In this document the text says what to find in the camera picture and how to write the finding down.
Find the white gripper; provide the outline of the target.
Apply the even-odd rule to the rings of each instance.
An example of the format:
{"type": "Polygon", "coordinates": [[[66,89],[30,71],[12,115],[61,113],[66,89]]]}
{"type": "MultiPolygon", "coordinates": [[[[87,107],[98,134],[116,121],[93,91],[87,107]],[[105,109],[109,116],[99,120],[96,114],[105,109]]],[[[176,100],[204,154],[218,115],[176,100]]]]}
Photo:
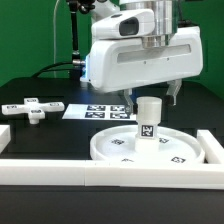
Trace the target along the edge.
{"type": "Polygon", "coordinates": [[[168,82],[167,102],[175,106],[182,78],[203,68],[199,27],[179,28],[168,46],[144,48],[141,38],[96,41],[87,62],[92,86],[101,92],[124,90],[125,111],[133,113],[132,88],[168,82]]]}

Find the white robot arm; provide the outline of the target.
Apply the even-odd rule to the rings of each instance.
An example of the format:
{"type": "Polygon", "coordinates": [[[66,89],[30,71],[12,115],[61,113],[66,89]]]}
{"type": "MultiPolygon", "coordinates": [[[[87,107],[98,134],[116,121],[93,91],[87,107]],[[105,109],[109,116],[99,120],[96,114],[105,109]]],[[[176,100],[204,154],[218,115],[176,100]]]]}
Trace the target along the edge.
{"type": "Polygon", "coordinates": [[[186,77],[203,68],[200,28],[181,21],[180,0],[96,0],[92,11],[92,46],[85,74],[98,91],[122,90],[126,111],[136,107],[136,87],[167,82],[176,95],[186,77]]]}

